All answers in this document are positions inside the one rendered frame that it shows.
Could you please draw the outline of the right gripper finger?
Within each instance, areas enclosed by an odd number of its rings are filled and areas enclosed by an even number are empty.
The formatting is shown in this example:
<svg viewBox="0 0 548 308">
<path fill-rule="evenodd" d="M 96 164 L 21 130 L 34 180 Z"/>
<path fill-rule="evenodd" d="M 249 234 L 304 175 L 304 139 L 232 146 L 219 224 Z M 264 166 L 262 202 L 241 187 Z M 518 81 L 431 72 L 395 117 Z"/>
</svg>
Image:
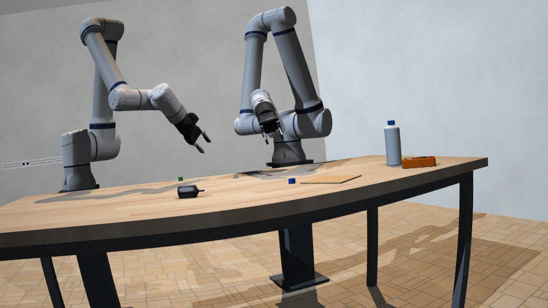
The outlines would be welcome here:
<svg viewBox="0 0 548 308">
<path fill-rule="evenodd" d="M 198 146 L 198 143 L 195 142 L 194 144 L 190 144 L 190 145 L 195 146 L 195 147 L 198 149 L 198 151 L 199 151 L 200 153 L 203 153 L 203 154 L 204 154 L 203 149 L 200 148 L 200 146 Z"/>
<path fill-rule="evenodd" d="M 211 142 L 211 140 L 207 137 L 207 135 L 205 134 L 205 131 L 202 131 L 202 136 L 204 136 L 206 142 Z"/>
</svg>

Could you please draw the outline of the orange square mat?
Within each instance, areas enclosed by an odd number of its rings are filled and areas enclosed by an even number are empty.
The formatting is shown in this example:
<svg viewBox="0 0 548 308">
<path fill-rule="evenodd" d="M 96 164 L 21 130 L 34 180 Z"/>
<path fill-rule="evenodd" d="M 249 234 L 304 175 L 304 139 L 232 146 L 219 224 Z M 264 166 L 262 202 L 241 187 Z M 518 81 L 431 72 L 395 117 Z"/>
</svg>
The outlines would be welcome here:
<svg viewBox="0 0 548 308">
<path fill-rule="evenodd" d="M 321 176 L 300 182 L 300 184 L 342 184 L 354 178 L 361 177 L 362 175 L 344 175 L 344 176 Z"/>
</svg>

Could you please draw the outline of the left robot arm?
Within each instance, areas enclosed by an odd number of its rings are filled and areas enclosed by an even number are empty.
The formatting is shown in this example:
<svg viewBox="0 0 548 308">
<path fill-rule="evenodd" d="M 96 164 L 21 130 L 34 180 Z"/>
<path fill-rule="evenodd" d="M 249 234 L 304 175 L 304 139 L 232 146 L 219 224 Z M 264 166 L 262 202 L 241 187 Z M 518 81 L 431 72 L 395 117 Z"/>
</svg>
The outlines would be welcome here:
<svg viewBox="0 0 548 308">
<path fill-rule="evenodd" d="M 294 24 L 297 18 L 289 6 L 262 12 L 247 24 L 245 70 L 243 74 L 239 117 L 234 121 L 238 135 L 262 134 L 253 105 L 260 98 L 270 98 L 260 89 L 262 52 L 268 32 L 272 31 L 280 58 L 292 88 L 296 104 L 294 109 L 276 112 L 284 139 L 279 130 L 268 135 L 274 138 L 272 163 L 287 163 L 306 160 L 301 139 L 327 137 L 332 129 L 332 115 L 324 108 L 317 96 Z"/>
</svg>

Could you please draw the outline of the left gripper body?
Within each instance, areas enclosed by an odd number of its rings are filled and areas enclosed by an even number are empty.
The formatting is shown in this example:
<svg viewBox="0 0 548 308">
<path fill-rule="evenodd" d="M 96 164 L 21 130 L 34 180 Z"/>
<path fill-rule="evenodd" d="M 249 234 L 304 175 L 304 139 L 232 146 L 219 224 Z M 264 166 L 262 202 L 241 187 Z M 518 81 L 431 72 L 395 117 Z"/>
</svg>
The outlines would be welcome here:
<svg viewBox="0 0 548 308">
<path fill-rule="evenodd" d="M 258 99 L 253 105 L 253 111 L 258 119 L 259 126 L 263 126 L 266 134 L 278 130 L 276 121 L 279 121 L 279 119 L 276 116 L 274 104 L 270 99 Z"/>
</svg>

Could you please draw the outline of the orange digital multimeter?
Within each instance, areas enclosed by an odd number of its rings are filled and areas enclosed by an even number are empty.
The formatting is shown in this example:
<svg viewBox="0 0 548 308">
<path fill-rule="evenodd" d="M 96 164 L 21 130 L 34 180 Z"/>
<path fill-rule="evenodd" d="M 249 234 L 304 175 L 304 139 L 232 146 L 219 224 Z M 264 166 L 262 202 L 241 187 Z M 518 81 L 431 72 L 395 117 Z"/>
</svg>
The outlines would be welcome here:
<svg viewBox="0 0 548 308">
<path fill-rule="evenodd" d="M 413 158 L 403 158 L 402 168 L 419 168 L 436 166 L 435 156 L 420 156 Z"/>
</svg>

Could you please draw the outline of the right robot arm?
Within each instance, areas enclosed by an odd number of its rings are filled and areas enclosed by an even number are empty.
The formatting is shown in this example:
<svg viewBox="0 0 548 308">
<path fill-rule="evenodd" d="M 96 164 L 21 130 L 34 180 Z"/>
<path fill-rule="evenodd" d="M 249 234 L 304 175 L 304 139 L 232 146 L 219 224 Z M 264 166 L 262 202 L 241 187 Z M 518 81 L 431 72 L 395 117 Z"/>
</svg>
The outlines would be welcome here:
<svg viewBox="0 0 548 308">
<path fill-rule="evenodd" d="M 124 33 L 120 20 L 85 19 L 79 28 L 83 45 L 95 62 L 90 132 L 76 130 L 61 136 L 64 165 L 63 190 L 96 186 L 90 162 L 116 158 L 121 139 L 113 111 L 160 110 L 166 118 L 177 116 L 183 104 L 166 83 L 152 89 L 130 89 L 116 65 L 117 41 Z"/>
</svg>

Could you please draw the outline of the grey plastic bottle with blue cap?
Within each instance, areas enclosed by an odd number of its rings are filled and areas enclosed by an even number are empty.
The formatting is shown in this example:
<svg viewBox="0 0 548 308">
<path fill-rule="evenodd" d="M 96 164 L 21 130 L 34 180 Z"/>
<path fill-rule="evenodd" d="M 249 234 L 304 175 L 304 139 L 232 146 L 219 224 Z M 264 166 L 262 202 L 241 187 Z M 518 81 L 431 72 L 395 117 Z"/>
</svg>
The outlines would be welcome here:
<svg viewBox="0 0 548 308">
<path fill-rule="evenodd" d="M 395 120 L 388 121 L 388 126 L 384 128 L 387 166 L 399 166 L 402 164 L 401 141 L 399 127 Z"/>
</svg>

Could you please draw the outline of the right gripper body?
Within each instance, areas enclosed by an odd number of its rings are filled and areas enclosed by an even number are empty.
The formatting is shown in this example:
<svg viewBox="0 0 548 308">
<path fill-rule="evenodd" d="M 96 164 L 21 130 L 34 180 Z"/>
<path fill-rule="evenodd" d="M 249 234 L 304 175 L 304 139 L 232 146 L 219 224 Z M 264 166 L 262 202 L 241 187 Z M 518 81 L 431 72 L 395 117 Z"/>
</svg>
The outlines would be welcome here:
<svg viewBox="0 0 548 308">
<path fill-rule="evenodd" d="M 184 140 L 188 144 L 194 144 L 198 139 L 198 136 L 202 133 L 201 129 L 196 126 L 198 117 L 196 114 L 191 112 L 188 114 L 184 105 L 177 116 L 167 119 L 171 124 L 174 124 L 180 134 L 184 136 Z"/>
</svg>

